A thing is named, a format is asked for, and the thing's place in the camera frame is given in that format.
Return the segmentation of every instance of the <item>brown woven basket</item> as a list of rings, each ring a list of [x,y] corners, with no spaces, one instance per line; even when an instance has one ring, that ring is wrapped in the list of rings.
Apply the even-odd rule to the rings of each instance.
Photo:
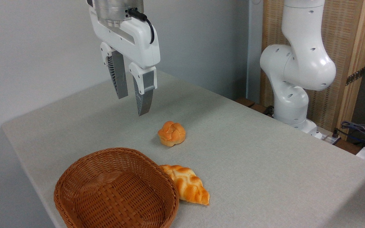
[[[55,186],[54,202],[67,227],[166,228],[178,210],[176,189],[144,154],[109,148],[73,163]]]

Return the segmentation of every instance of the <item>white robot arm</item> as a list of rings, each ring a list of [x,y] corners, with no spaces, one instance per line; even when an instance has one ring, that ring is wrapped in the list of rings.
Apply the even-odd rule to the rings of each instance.
[[[324,0],[285,0],[281,29],[291,46],[270,45],[260,58],[274,92],[274,118],[318,138],[316,124],[306,119],[303,88],[321,91],[336,76],[322,43],[323,5]]]
[[[123,56],[132,63],[139,116],[151,106],[157,88],[155,65],[160,62],[157,33],[143,14],[143,0],[87,0],[95,34],[101,43],[104,64],[108,67],[118,98],[128,95]]]

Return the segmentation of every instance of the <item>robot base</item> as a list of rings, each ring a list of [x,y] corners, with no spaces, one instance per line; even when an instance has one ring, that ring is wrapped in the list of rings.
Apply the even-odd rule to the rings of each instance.
[[[301,130],[307,134],[310,134],[313,137],[316,137],[318,139],[322,139],[322,133],[320,133],[317,130],[317,126],[314,122],[306,119],[303,124],[288,124],[289,126],[292,126],[294,128],[297,128],[298,130]]]

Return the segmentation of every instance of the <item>bread roll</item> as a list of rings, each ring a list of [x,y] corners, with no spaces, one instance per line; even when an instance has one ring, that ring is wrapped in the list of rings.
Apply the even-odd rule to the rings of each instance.
[[[201,179],[195,175],[192,169],[179,165],[162,165],[160,167],[176,184],[180,200],[209,205],[209,193],[202,185]]]
[[[167,121],[157,134],[160,137],[161,144],[166,146],[174,146],[185,140],[184,127],[173,121]]]

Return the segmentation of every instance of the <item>braided bread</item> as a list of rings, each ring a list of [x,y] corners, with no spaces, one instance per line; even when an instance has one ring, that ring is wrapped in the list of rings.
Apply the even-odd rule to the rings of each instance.
[[[202,185],[201,179],[195,175],[192,169],[179,165],[162,165],[160,167],[176,184],[180,200],[209,205],[209,193]]]

